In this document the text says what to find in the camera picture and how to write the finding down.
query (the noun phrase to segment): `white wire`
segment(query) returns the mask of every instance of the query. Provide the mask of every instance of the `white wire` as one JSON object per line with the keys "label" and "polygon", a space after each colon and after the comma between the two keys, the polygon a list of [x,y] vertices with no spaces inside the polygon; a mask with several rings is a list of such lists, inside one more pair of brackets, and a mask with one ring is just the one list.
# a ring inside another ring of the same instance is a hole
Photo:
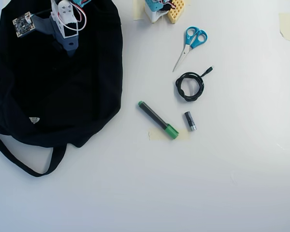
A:
{"label": "white wire", "polygon": [[79,6],[76,6],[76,5],[73,4],[72,2],[71,2],[71,4],[76,8],[76,10],[78,11],[79,14],[80,14],[80,12],[81,12],[81,13],[84,15],[85,22],[84,22],[83,27],[82,27],[81,29],[74,29],[74,28],[70,28],[70,27],[68,27],[68,26],[65,25],[65,24],[63,23],[63,21],[61,20],[61,18],[60,18],[60,16],[59,16],[59,12],[58,12],[58,14],[57,14],[57,18],[58,18],[59,21],[62,23],[62,25],[63,25],[64,27],[66,27],[67,29],[74,30],[74,31],[81,31],[81,30],[83,30],[83,29],[86,27],[86,24],[87,24],[87,16],[86,16],[85,12],[82,10],[82,8],[80,8]]}

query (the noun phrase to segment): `battery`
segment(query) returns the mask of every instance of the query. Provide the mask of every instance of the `battery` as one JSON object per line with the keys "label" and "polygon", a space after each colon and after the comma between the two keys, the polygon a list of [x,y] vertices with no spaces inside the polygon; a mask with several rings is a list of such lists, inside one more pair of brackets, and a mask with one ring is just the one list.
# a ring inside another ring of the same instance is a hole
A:
{"label": "battery", "polygon": [[195,123],[193,121],[190,111],[185,112],[185,116],[186,116],[186,119],[190,126],[191,131],[196,131],[197,127],[195,126]]}

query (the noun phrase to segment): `circuit board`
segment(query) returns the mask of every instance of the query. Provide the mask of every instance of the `circuit board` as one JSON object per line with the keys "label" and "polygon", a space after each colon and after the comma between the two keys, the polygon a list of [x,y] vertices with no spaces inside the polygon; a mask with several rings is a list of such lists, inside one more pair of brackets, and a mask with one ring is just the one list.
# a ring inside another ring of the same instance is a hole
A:
{"label": "circuit board", "polygon": [[13,20],[13,25],[16,30],[17,37],[22,37],[35,30],[33,21],[31,20],[31,13],[27,12],[24,15]]}

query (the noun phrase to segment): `scissor blade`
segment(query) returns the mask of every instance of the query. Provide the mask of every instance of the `scissor blade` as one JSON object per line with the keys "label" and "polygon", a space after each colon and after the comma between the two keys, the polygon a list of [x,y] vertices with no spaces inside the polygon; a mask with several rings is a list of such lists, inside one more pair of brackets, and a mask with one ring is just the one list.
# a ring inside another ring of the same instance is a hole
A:
{"label": "scissor blade", "polygon": [[175,71],[175,69],[181,64],[181,62],[185,59],[185,57],[186,57],[186,55],[188,54],[188,52],[189,52],[189,45],[185,45],[185,48],[184,48],[184,50],[183,50],[183,52],[182,52],[182,54],[180,55],[180,57],[179,57],[179,59],[178,59],[178,61],[177,61],[177,63],[175,64],[175,67],[174,67],[174,69],[173,69],[173,72]]}

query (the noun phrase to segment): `yellow breadboard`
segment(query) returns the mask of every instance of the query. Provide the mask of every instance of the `yellow breadboard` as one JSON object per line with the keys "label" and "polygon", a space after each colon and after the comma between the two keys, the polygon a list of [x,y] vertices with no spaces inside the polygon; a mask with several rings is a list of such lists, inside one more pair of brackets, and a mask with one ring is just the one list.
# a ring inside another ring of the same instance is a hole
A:
{"label": "yellow breadboard", "polygon": [[168,12],[168,17],[171,21],[171,23],[176,23],[181,16],[182,12],[185,8],[185,2],[184,0],[173,0],[172,3],[176,6],[175,9],[170,9]]}

